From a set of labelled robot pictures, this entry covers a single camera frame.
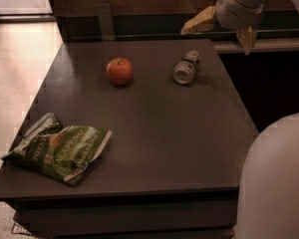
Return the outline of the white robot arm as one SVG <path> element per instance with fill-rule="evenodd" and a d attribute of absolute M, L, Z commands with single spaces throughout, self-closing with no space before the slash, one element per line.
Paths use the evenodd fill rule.
<path fill-rule="evenodd" d="M 299 0 L 291 0 L 299 12 Z M 236 32 L 246 54 L 252 26 L 266 0 L 217 0 L 187 21 L 183 35 L 205 32 L 215 22 Z M 299 113 L 268 126 L 244 161 L 232 239 L 299 239 Z"/>

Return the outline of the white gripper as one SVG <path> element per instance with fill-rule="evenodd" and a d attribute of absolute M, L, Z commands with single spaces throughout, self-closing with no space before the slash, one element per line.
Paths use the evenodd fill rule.
<path fill-rule="evenodd" d="M 217 0 L 215 7 L 209 6 L 186 21 L 180 34 L 189 35 L 210 31 L 214 28 L 217 18 L 223 28 L 237 30 L 236 38 L 244 54 L 249 55 L 257 38 L 257 30 L 250 25 L 261 14 L 262 8 L 262 0 Z"/>

